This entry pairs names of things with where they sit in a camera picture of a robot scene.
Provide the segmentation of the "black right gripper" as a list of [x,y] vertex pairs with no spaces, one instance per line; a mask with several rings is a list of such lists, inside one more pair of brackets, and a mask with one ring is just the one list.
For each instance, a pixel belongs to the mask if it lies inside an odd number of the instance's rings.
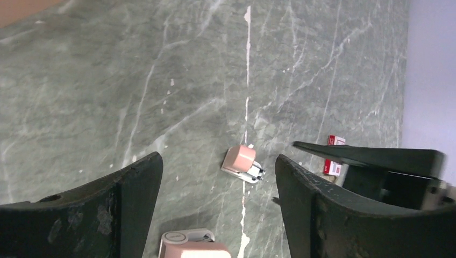
[[301,141],[293,142],[293,146],[349,165],[343,188],[366,198],[414,210],[436,210],[455,204],[455,186],[437,179],[445,161],[445,154],[438,150],[330,146]]

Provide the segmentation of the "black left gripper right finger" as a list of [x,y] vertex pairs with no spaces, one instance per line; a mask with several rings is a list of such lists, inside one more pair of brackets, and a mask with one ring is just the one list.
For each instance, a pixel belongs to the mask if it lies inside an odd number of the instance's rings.
[[281,154],[280,208],[292,257],[455,257],[455,206],[419,211],[360,196]]

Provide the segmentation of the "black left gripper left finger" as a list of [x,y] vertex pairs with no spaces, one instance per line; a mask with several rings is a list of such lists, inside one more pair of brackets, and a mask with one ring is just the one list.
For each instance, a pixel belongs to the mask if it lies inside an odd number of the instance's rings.
[[1,206],[1,257],[141,257],[163,173],[153,152],[38,202]]

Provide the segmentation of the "small staple box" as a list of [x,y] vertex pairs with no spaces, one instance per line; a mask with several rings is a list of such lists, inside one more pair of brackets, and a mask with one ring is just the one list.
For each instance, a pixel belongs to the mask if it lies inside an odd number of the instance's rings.
[[[346,140],[336,135],[329,135],[327,145],[346,145]],[[328,176],[338,177],[341,172],[342,165],[340,163],[325,159],[323,174]]]

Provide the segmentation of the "cardboard staple tray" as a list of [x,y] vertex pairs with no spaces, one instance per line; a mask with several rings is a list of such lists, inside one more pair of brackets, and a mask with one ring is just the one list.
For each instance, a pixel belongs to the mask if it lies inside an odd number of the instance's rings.
[[340,175],[340,176],[329,176],[330,182],[342,187],[345,181],[345,175]]

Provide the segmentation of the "peach plastic file organizer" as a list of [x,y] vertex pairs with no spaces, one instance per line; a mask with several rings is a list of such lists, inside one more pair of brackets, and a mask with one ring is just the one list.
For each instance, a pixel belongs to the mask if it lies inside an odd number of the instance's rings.
[[1,0],[1,28],[61,2],[62,0]]

